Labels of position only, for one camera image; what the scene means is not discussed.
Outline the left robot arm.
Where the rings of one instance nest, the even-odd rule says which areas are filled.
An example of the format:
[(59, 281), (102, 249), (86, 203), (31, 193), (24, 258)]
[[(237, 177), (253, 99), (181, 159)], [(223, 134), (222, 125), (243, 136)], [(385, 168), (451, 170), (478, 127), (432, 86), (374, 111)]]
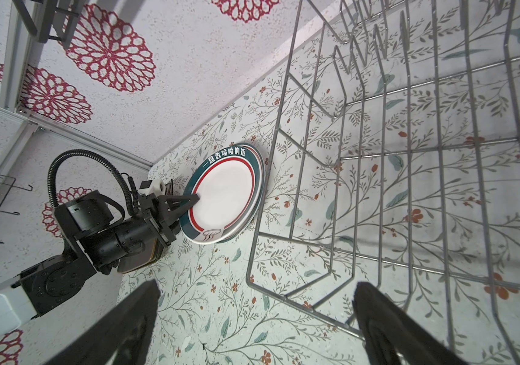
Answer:
[(58, 205), (54, 216), (64, 251), (0, 284), (0, 337), (59, 307), (96, 273), (109, 275), (148, 243), (170, 245), (180, 217), (198, 200), (196, 195), (141, 195), (138, 213), (119, 220), (111, 210), (123, 212), (122, 206), (99, 191)]

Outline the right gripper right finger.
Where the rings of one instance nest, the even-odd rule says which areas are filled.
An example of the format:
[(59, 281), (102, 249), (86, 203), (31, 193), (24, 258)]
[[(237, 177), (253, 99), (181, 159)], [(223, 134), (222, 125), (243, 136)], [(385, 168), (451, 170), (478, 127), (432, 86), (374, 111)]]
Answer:
[(357, 284), (354, 313), (371, 364), (464, 364), (369, 282)]

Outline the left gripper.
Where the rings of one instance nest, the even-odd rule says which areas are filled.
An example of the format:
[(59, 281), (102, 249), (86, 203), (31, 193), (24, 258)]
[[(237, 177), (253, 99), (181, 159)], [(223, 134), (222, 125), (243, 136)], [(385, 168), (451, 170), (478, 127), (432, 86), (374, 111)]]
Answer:
[(157, 196), (154, 193), (138, 194), (138, 240), (146, 243), (156, 240), (169, 248), (179, 234), (179, 220), (198, 202), (197, 194), (187, 196)]

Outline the white round plate front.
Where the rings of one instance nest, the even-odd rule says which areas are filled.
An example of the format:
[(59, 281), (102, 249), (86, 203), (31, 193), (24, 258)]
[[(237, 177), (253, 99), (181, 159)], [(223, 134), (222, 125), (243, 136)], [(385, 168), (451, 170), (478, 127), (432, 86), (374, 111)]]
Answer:
[(209, 155), (185, 187), (186, 196), (199, 197), (180, 218), (185, 238), (200, 245), (234, 238), (255, 214), (264, 179), (261, 154), (250, 144), (234, 144)]

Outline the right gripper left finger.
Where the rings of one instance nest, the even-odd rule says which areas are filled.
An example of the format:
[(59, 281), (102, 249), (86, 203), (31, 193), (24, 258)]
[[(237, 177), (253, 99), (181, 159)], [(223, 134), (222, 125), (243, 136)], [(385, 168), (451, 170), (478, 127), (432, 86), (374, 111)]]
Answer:
[(145, 364), (161, 292), (145, 281), (48, 364)]

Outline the black plate with gold rim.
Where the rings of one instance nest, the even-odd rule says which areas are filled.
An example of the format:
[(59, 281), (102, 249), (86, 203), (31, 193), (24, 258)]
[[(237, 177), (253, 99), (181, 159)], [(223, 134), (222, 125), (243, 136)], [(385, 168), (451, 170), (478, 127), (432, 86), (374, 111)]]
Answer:
[(147, 240), (141, 243), (141, 246), (126, 257), (120, 259), (117, 272), (127, 274), (148, 266), (162, 257), (166, 249), (164, 243), (160, 243), (158, 239)]

